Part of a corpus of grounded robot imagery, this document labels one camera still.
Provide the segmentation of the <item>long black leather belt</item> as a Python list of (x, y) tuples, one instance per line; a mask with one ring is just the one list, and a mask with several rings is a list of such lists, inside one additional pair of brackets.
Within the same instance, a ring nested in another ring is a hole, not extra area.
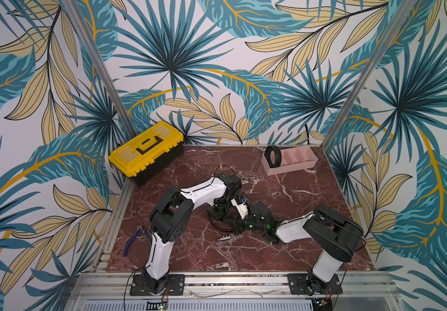
[(254, 223), (251, 221), (250, 216), (242, 218), (236, 209), (226, 210), (209, 207), (207, 212), (210, 224), (214, 229), (223, 233), (223, 237), (220, 237), (218, 242), (232, 240), (246, 231), (254, 229)]

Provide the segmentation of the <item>black belt with buckle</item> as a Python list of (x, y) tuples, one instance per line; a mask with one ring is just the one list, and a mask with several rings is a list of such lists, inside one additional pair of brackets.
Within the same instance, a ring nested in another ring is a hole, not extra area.
[(268, 146), (265, 150), (264, 157), (269, 168), (278, 168), (282, 164), (282, 153), (276, 145)]

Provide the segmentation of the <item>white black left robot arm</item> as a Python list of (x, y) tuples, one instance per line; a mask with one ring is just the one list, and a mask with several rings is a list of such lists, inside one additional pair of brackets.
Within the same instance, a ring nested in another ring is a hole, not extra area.
[(169, 187), (150, 215), (152, 244), (145, 274), (154, 281), (163, 279), (174, 243), (186, 231), (192, 212), (205, 204), (230, 203), (241, 187), (238, 176), (223, 173), (189, 188)]

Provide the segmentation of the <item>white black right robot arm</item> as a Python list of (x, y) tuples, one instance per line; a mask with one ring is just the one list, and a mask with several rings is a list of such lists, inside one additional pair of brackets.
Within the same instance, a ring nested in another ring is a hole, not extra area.
[(293, 220), (278, 222), (271, 210), (263, 203), (253, 206), (248, 202), (236, 204), (239, 213), (240, 229), (262, 234), (272, 245), (311, 239), (322, 247), (323, 251), (311, 269), (314, 280), (330, 282), (338, 269), (349, 263), (360, 243), (363, 230), (355, 222), (332, 208), (320, 205), (303, 216)]

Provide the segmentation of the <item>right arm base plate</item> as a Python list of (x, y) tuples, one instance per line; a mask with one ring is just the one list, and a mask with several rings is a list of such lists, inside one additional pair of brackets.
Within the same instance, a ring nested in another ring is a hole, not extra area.
[(292, 295), (330, 295), (342, 294), (341, 281), (337, 274), (324, 282), (313, 273), (289, 273), (287, 275), (289, 290)]

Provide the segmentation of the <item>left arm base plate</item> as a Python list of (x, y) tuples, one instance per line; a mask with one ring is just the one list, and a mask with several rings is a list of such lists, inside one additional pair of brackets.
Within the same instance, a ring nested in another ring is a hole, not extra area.
[(182, 296), (185, 288), (184, 274), (167, 274), (160, 280), (152, 279), (147, 273), (133, 277), (130, 288), (131, 296), (162, 295)]

